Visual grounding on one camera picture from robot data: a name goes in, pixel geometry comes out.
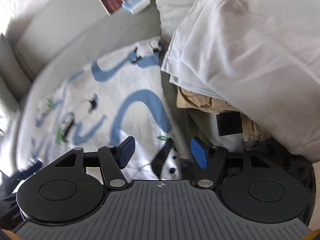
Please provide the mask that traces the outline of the panda print blue white cloth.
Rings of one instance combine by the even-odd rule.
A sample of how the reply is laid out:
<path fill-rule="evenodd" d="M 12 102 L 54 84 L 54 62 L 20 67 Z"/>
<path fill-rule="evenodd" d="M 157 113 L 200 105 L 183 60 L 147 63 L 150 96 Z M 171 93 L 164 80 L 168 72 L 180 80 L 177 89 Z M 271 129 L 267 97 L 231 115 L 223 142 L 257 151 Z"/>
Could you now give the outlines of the panda print blue white cloth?
<path fill-rule="evenodd" d="M 175 119 L 174 89 L 161 71 L 159 36 L 108 52 L 68 74 L 51 66 L 33 83 L 1 140 L 1 171 L 11 176 L 36 162 L 47 166 L 80 147 L 96 151 L 128 136 L 135 153 L 127 180 L 176 180 L 191 163 Z"/>

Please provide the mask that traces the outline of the tan folded garment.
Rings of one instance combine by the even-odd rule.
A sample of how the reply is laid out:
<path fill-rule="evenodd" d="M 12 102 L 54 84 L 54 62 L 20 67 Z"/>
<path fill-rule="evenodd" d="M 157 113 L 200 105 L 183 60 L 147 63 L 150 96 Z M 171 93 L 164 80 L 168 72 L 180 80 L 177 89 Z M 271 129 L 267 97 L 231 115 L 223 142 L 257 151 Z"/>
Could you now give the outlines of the tan folded garment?
<path fill-rule="evenodd" d="M 221 99 L 197 94 L 181 87 L 177 88 L 176 106 L 178 108 L 193 108 L 206 113 L 214 113 L 216 115 L 239 111 Z M 271 137 L 265 129 L 258 126 L 242 112 L 240 112 L 240 116 L 245 141 L 256 141 Z"/>

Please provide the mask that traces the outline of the dark spotted fleece knee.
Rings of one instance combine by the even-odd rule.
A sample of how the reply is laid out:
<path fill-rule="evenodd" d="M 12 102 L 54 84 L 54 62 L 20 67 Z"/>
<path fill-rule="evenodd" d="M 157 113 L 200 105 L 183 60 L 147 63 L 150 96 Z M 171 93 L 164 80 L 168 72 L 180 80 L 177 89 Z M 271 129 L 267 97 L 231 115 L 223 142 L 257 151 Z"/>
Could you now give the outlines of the dark spotted fleece knee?
<path fill-rule="evenodd" d="M 209 147 L 209 164 L 181 161 L 183 179 L 209 187 L 232 213 L 254 222 L 277 224 L 298 218 L 309 225 L 316 201 L 315 173 L 310 161 L 291 155 L 274 139 L 252 149 L 229 152 Z"/>

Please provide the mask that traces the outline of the white folded pillowcase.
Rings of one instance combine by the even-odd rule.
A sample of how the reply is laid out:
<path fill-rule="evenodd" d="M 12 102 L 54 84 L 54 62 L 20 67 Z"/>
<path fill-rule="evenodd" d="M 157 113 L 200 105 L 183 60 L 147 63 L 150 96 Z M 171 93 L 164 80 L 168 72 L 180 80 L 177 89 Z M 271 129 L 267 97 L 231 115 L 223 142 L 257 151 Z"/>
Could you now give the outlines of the white folded pillowcase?
<path fill-rule="evenodd" d="M 196 0 L 162 70 L 319 160 L 319 0 Z"/>

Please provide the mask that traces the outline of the grey green sofa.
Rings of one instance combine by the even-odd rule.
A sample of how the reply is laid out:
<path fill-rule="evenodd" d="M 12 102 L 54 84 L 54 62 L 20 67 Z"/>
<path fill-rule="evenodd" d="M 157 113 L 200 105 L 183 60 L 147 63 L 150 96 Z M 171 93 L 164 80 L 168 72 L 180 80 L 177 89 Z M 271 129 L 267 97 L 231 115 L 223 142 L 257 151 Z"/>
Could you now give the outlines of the grey green sofa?
<path fill-rule="evenodd" d="M 161 34 L 155 3 L 138 15 L 121 10 L 109 16 L 98 0 L 50 0 L 13 47 L 33 85 L 22 98 L 17 142 L 26 145 L 41 99 L 63 80 L 110 51 Z"/>

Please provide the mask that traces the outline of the light blue tissue pack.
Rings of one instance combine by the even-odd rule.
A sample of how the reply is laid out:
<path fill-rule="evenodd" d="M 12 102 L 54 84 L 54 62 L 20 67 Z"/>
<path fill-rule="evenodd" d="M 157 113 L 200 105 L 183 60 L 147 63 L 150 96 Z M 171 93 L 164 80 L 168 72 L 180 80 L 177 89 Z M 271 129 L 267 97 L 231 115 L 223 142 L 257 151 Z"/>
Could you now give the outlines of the light blue tissue pack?
<path fill-rule="evenodd" d="M 143 11 L 151 4 L 150 0 L 125 0 L 121 6 L 133 15 Z"/>

